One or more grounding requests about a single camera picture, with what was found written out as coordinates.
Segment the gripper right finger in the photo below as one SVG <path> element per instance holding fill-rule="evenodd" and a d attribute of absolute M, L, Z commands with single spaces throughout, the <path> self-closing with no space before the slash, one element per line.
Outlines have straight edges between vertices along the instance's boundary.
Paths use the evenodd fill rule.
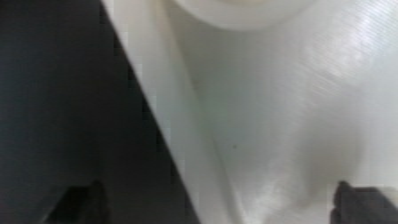
<path fill-rule="evenodd" d="M 398 224 L 398 189 L 338 183 L 331 224 Z"/>

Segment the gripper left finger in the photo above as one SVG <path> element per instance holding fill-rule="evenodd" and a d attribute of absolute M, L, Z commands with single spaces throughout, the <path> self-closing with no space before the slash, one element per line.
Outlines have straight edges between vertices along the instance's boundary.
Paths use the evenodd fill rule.
<path fill-rule="evenodd" d="M 40 224 L 111 224 L 109 197 L 100 181 L 66 189 Z"/>

